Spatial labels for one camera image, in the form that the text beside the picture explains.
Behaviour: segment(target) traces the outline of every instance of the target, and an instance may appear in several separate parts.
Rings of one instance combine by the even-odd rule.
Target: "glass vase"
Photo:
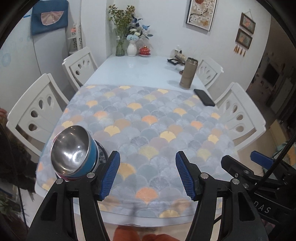
[[[124,56],[126,54],[124,50],[124,40],[126,38],[126,29],[125,30],[115,30],[116,33],[116,56]]]

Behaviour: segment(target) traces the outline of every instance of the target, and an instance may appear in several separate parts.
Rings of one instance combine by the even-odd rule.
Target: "white chair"
[[[7,128],[32,152],[41,151],[24,138],[17,127],[30,137],[46,143],[69,101],[55,83],[51,74],[43,74],[22,95],[7,119]]]
[[[63,69],[75,91],[78,91],[98,68],[89,47],[64,59]]]
[[[232,82],[215,103],[221,114],[220,121],[226,124],[233,140],[248,135],[236,146],[237,151],[250,145],[266,131],[265,119],[238,83]]]
[[[211,58],[203,59],[197,67],[196,74],[208,89],[224,73],[223,68]]]

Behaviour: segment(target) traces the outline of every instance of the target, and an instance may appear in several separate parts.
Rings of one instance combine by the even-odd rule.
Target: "television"
[[[274,86],[279,78],[279,73],[271,64],[268,64],[263,74],[263,78],[267,80],[272,86]]]

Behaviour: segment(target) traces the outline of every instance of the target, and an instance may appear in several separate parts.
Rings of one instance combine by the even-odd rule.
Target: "orange pants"
[[[138,233],[130,226],[118,226],[115,230],[113,241],[141,241]],[[147,234],[142,241],[179,241],[167,234]]]

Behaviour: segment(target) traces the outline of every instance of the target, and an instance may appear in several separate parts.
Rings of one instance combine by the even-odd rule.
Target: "brown thermos bottle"
[[[183,70],[182,78],[180,81],[180,86],[185,89],[190,89],[192,84],[198,61],[193,58],[188,58],[185,63],[185,68]]]

